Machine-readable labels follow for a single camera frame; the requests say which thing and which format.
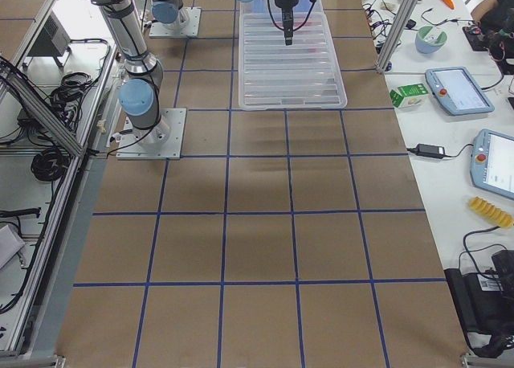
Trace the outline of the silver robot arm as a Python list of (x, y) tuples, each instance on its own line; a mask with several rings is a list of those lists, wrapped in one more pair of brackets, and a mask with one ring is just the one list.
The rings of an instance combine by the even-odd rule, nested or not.
[[(124, 56), (128, 81), (119, 91), (119, 101), (133, 127), (136, 143), (161, 144), (170, 134), (163, 121), (159, 91), (163, 68), (147, 47), (133, 0), (90, 0), (100, 8), (116, 45)], [(153, 17), (161, 23), (179, 23), (182, 0), (153, 0)]]
[(151, 12), (155, 21), (174, 29), (184, 28), (190, 20), (183, 0), (152, 0)]

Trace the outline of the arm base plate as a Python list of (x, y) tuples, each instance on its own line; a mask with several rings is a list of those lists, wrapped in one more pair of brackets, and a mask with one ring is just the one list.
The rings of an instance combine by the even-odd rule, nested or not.
[(135, 129), (119, 139), (121, 148), (115, 152), (120, 160), (177, 160), (181, 156), (186, 124), (185, 108), (163, 108), (161, 121), (147, 135)]
[(153, 24), (149, 37), (152, 39), (188, 39), (198, 36), (202, 9), (183, 6), (178, 9), (168, 2), (156, 2), (152, 6)]

